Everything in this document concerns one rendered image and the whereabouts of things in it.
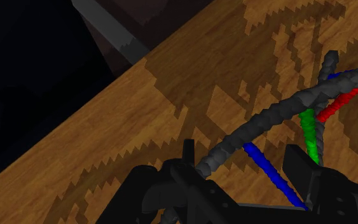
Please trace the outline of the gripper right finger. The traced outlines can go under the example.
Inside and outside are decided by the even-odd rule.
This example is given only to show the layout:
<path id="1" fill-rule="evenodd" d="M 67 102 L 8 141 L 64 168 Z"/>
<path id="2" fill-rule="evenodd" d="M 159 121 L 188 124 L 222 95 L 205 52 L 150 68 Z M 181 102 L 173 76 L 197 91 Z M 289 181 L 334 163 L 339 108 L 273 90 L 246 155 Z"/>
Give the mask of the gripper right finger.
<path id="1" fill-rule="evenodd" d="M 288 144 L 282 169 L 314 214 L 333 224 L 358 224 L 358 184 L 317 165 L 298 145 Z"/>

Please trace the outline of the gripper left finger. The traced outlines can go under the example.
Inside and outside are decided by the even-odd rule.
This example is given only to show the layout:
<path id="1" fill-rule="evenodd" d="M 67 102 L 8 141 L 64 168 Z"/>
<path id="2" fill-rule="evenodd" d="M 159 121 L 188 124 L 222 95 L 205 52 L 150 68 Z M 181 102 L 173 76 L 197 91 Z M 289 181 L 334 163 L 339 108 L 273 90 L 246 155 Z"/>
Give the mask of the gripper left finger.
<path id="1" fill-rule="evenodd" d="M 240 224 L 240 206 L 194 169 L 195 143 L 186 139 L 182 157 L 160 170 L 134 167 L 96 224 L 151 224 L 158 210 L 173 208 L 184 224 Z"/>

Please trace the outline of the wooden table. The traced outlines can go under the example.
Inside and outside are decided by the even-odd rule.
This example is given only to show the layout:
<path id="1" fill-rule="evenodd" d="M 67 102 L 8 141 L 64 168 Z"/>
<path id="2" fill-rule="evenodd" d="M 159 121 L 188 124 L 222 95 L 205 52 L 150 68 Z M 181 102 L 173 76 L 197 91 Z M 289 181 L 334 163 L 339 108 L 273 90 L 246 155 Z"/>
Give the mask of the wooden table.
<path id="1" fill-rule="evenodd" d="M 0 174 L 0 224 L 95 224 L 134 166 L 202 158 L 329 50 L 358 67 L 358 0 L 213 0 Z"/>

